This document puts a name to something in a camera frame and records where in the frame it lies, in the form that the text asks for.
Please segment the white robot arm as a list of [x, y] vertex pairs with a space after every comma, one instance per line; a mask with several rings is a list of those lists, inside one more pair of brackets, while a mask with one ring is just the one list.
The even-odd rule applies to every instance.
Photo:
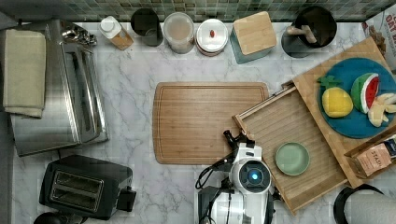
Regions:
[[195, 183], [197, 224], [271, 224], [271, 174], [254, 142], [230, 143], [233, 151], [205, 168]]

